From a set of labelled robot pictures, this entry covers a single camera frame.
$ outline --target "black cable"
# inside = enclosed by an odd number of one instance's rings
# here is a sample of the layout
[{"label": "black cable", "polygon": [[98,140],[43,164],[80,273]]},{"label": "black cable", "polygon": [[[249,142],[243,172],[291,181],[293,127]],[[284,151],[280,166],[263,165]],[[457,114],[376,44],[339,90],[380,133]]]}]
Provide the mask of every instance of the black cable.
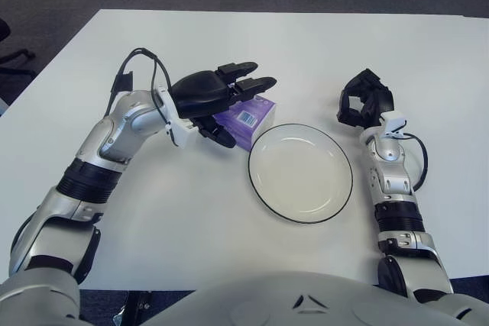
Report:
[{"label": "black cable", "polygon": [[17,230],[17,233],[15,234],[14,239],[12,240],[12,245],[10,246],[10,253],[12,253],[12,251],[14,250],[14,247],[17,244],[18,239],[22,234],[22,231],[27,227],[27,225],[31,221],[32,217],[34,217],[34,214],[35,213],[32,213],[31,215],[29,215],[29,218],[27,218],[25,220],[25,222],[22,223],[21,227]]},{"label": "black cable", "polygon": [[408,137],[395,137],[397,140],[409,140],[416,139],[419,146],[421,147],[421,151],[423,152],[423,171],[421,172],[421,176],[419,176],[418,182],[413,186],[414,191],[418,191],[418,189],[423,186],[423,183],[426,179],[426,174],[428,173],[428,150],[426,150],[425,144],[414,134],[404,133],[404,135]]},{"label": "black cable", "polygon": [[[151,90],[150,90],[150,94],[151,94],[151,99],[153,100],[153,103],[154,103],[154,107],[157,109],[158,114],[160,114],[161,118],[165,122],[165,125],[167,125],[168,124],[168,120],[165,118],[165,116],[163,115],[163,112],[161,112],[160,108],[158,107],[158,104],[156,102],[156,97],[154,96],[154,78],[156,76],[156,66],[157,66],[157,61],[154,60],[153,76],[151,77]],[[178,145],[176,145],[176,143],[175,143],[175,139],[173,137],[173,131],[171,129],[170,129],[170,138],[171,138],[171,141],[172,141],[173,145],[175,147],[178,147]]]},{"label": "black cable", "polygon": [[128,57],[126,57],[124,59],[121,66],[119,67],[117,74],[115,75],[114,82],[112,83],[110,98],[108,99],[108,105],[107,105],[107,109],[105,110],[104,117],[108,116],[108,114],[110,114],[110,110],[112,108],[112,104],[114,103],[115,96],[118,94],[116,86],[117,86],[117,82],[119,81],[120,76],[122,76],[124,74],[125,67],[129,63],[129,60],[131,60],[136,55],[145,55],[146,57],[149,57],[150,59],[152,59],[155,62],[155,65],[157,64],[161,68],[161,70],[163,71],[163,74],[165,75],[165,80],[167,81],[168,92],[171,94],[170,76],[168,75],[167,69],[165,68],[165,66],[163,65],[161,60],[158,58],[158,56],[156,56],[156,54],[152,53],[148,49],[145,49],[144,47],[138,47],[138,48],[132,50],[129,53]]}]

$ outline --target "silver robot arm segment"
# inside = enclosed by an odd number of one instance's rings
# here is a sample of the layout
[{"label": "silver robot arm segment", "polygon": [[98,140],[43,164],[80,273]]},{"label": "silver robot arm segment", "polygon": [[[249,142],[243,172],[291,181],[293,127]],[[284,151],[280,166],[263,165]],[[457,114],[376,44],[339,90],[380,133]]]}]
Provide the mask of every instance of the silver robot arm segment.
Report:
[{"label": "silver robot arm segment", "polygon": [[99,242],[94,224],[104,214],[108,197],[143,142],[164,128],[148,91],[123,96],[92,129],[13,246],[10,275],[48,266],[82,282]]},{"label": "silver robot arm segment", "polygon": [[385,253],[378,267],[385,289],[428,302],[453,293],[430,234],[425,232],[413,185],[404,168],[405,117],[398,111],[381,114],[381,126],[360,136],[375,218],[379,248]]}]

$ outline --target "black rim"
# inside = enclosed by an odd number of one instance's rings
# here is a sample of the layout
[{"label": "black rim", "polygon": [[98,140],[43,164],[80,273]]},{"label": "black rim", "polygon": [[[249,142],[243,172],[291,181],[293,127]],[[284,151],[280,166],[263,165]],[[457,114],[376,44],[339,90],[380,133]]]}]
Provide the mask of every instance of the black rim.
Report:
[{"label": "black rim", "polygon": [[[254,185],[253,183],[253,179],[251,177],[251,172],[250,172],[250,158],[251,158],[251,153],[253,153],[253,149],[254,149],[254,146],[255,144],[268,132],[268,131],[271,131],[277,127],[283,127],[283,126],[288,126],[288,125],[298,125],[298,126],[305,126],[305,127],[310,127],[311,129],[313,130],[316,130],[318,131],[319,133],[321,134],[324,134],[325,136],[327,136],[329,139],[331,139],[331,141],[333,143],[336,144],[336,146],[340,149],[340,151],[343,153],[343,156],[345,156],[346,158],[346,161],[348,162],[348,168],[350,169],[350,177],[351,177],[351,185],[350,185],[350,192],[348,193],[348,196],[345,200],[345,203],[343,204],[343,206],[335,213],[333,214],[332,216],[330,217],[327,217],[325,219],[322,219],[320,221],[297,221],[295,219],[292,219],[292,218],[289,218],[289,217],[286,217],[285,215],[282,215],[281,213],[279,213],[278,211],[275,211],[273,208],[271,208],[267,202],[261,197],[260,193],[258,192],[256,186]],[[340,147],[340,145],[338,143],[336,143],[336,140],[334,140],[332,137],[330,137],[327,133],[325,133],[324,131],[321,131],[319,129],[316,129],[315,127],[312,127],[312,126],[309,126],[309,125],[306,125],[306,124],[281,124],[281,125],[277,125],[277,126],[274,126],[270,129],[268,129],[267,131],[265,131],[263,134],[261,134],[257,140],[254,141],[253,143],[253,146],[251,147],[251,150],[250,150],[250,154],[248,155],[248,176],[250,177],[250,182],[251,182],[251,185],[253,186],[253,189],[254,191],[257,193],[258,195],[258,198],[260,198],[261,202],[263,202],[265,204],[265,206],[267,206],[267,208],[269,208],[273,213],[275,213],[276,215],[278,215],[279,217],[283,218],[283,219],[287,219],[288,221],[293,221],[294,223],[300,223],[300,224],[317,224],[317,223],[323,223],[324,221],[328,221],[329,219],[331,218],[334,218],[336,215],[338,215],[342,210],[343,208],[346,206],[346,204],[348,203],[348,200],[350,199],[350,196],[351,196],[351,191],[353,190],[353,170],[351,169],[351,164],[350,164],[350,160],[348,159],[348,156],[346,155],[345,151],[343,150],[343,148]]]}]

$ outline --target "barcode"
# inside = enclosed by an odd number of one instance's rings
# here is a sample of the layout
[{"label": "barcode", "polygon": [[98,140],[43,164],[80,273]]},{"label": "barcode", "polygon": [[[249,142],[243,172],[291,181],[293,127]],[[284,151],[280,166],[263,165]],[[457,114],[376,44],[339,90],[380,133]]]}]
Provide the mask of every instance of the barcode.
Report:
[{"label": "barcode", "polygon": [[246,111],[241,111],[238,116],[238,120],[249,127],[253,127],[257,123],[256,117],[248,114]]}]

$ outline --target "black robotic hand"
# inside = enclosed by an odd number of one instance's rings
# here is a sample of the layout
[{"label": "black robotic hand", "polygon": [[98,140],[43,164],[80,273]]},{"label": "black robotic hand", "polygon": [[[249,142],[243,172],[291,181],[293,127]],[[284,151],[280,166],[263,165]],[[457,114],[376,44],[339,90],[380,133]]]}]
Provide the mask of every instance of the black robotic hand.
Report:
[{"label": "black robotic hand", "polygon": [[[350,108],[350,97],[359,97],[364,104],[361,111]],[[381,83],[381,79],[370,69],[366,69],[346,85],[339,100],[338,121],[368,128],[379,126],[382,112],[394,110],[390,90]]]},{"label": "black robotic hand", "polygon": [[277,82],[275,78],[237,78],[258,68],[256,63],[227,64],[215,72],[206,70],[182,78],[171,87],[171,97],[180,118],[188,118],[202,136],[224,147],[233,148],[236,140],[213,118],[238,101],[247,101],[265,92]]}]

